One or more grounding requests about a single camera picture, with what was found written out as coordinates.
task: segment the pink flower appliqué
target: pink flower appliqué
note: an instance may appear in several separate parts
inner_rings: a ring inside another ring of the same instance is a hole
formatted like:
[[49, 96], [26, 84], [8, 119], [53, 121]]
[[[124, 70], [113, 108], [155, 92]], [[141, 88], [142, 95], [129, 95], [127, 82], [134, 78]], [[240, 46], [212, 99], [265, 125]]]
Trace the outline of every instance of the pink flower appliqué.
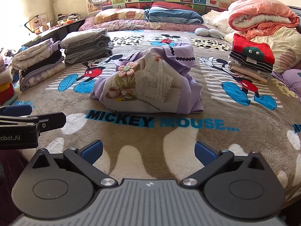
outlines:
[[124, 77], [125, 75], [131, 76], [134, 72], [138, 63], [128, 62], [126, 65], [121, 65], [118, 67], [118, 75]]

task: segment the headboard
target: headboard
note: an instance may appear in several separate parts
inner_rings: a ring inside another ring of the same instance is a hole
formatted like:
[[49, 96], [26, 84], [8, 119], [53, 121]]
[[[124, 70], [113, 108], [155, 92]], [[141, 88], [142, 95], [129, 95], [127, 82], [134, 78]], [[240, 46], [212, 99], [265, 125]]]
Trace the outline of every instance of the headboard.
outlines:
[[[222, 12], [228, 9], [229, 4], [223, 3], [215, 0], [108, 0], [106, 3], [102, 4], [102, 9], [109, 8], [140, 8], [140, 9], [148, 9], [151, 8], [154, 2], [165, 1], [165, 2], [173, 2], [179, 3], [196, 10], [200, 15], [204, 15], [210, 12], [212, 9]], [[95, 13], [93, 11], [93, 6], [90, 6], [89, 13]]]

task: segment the rolled comforter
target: rolled comforter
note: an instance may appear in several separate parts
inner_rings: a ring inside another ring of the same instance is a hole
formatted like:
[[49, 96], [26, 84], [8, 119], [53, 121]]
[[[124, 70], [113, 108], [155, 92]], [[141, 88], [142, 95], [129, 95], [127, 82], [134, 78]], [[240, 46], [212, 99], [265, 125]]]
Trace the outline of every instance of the rolled comforter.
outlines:
[[248, 40], [273, 35], [283, 26], [295, 28], [300, 24], [298, 15], [277, 0], [239, 0], [228, 9], [230, 27], [244, 32]]

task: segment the red folded clothing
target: red folded clothing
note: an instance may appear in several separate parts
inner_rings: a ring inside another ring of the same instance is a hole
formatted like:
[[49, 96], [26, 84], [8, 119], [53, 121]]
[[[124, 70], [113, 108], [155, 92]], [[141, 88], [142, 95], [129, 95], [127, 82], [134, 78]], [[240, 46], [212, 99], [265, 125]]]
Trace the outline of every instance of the red folded clothing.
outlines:
[[7, 100], [11, 99], [14, 96], [14, 86], [11, 83], [9, 85], [9, 89], [5, 90], [4, 92], [0, 92], [0, 105], [2, 105]]
[[249, 41], [239, 34], [234, 34], [232, 50], [259, 62], [275, 64], [275, 58], [269, 45]]
[[168, 9], [184, 9], [184, 10], [194, 11], [197, 13], [197, 11], [195, 11], [191, 7], [187, 7], [187, 6], [184, 6], [181, 4], [171, 3], [171, 2], [154, 2], [152, 4], [152, 7], [162, 7], [162, 8], [168, 8]]

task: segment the gray folded towel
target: gray folded towel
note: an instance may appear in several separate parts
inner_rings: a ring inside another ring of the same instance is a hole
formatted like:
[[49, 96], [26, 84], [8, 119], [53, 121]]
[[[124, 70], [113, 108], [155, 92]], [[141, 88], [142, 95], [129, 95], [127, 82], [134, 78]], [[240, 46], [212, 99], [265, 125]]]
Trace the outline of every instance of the gray folded towel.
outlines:
[[65, 55], [70, 55], [77, 52], [86, 51], [88, 49], [107, 47], [109, 49], [113, 49], [114, 45], [111, 42], [111, 38], [109, 36], [100, 37], [97, 41], [92, 42], [90, 44], [83, 44], [80, 46], [68, 46], [65, 50]]
[[83, 63], [93, 59], [105, 58], [112, 56], [112, 50], [109, 48], [92, 48], [85, 51], [76, 52], [73, 54], [66, 55], [65, 63]]

